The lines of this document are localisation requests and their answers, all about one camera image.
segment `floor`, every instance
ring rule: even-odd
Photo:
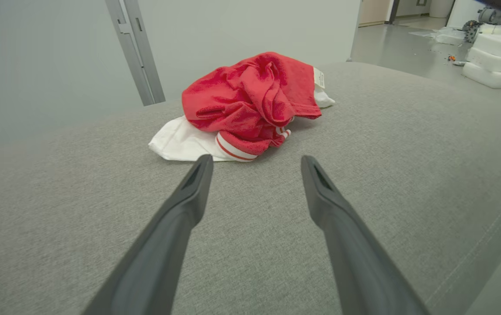
[[[409,26],[410,28],[422,28],[424,30],[438,30],[447,24],[447,18],[429,16],[401,17],[394,20],[394,24]]]
[[[422,18],[418,19],[408,20],[405,24],[402,24],[405,21],[400,21],[398,25],[359,28],[352,51],[352,60],[446,82],[453,88],[460,88],[466,92],[497,100],[497,103],[501,105],[501,89],[488,88],[462,76],[462,67],[454,66],[447,61],[449,55],[464,58],[469,44],[461,47],[437,44],[430,38],[409,34],[409,32],[420,31],[411,25],[434,23],[433,21],[424,22]],[[497,314],[501,314],[501,264],[466,313],[466,315]]]
[[[447,61],[450,55],[462,60],[470,44],[461,47],[438,44],[430,38],[409,34],[419,31],[422,30],[386,24],[359,28],[352,50],[352,60],[442,81],[455,88],[501,102],[501,89],[488,88],[462,76],[462,67]]]

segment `white cloth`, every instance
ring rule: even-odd
[[[316,84],[314,97],[319,108],[336,103]],[[217,145],[216,136],[217,132],[201,131],[182,116],[166,123],[148,145],[151,151],[170,161],[196,161],[203,154],[210,154],[214,162],[237,161]]]

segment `debris on floor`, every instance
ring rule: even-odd
[[[460,45],[464,40],[465,33],[454,28],[444,27],[437,31],[410,32],[412,35],[431,37],[435,42],[450,45]]]

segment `fabric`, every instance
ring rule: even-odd
[[[265,52],[217,68],[182,94],[184,115],[196,128],[219,132],[217,143],[239,161],[279,147],[295,116],[321,115],[314,99],[313,67]]]
[[[501,104],[368,64],[318,68],[337,105],[296,118],[283,148],[253,163],[214,164],[174,315],[341,313],[304,154],[433,315],[462,315],[501,261]],[[182,114],[165,102],[4,148],[0,315],[81,313],[191,167],[147,149]]]
[[[335,103],[316,84],[314,97],[319,108],[328,108]],[[291,134],[291,130],[286,130],[285,128],[280,128],[276,132],[285,137]],[[170,161],[196,161],[203,154],[210,154],[216,162],[250,162],[257,157],[231,146],[217,132],[206,132],[197,129],[189,123],[185,116],[175,118],[166,123],[151,138],[148,146],[151,151],[154,151],[163,159]]]

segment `pile of clothes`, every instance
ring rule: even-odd
[[[334,104],[324,74],[275,52],[223,66],[182,93],[184,116],[165,124],[149,147],[166,160],[250,162],[291,136],[295,117],[315,119]]]

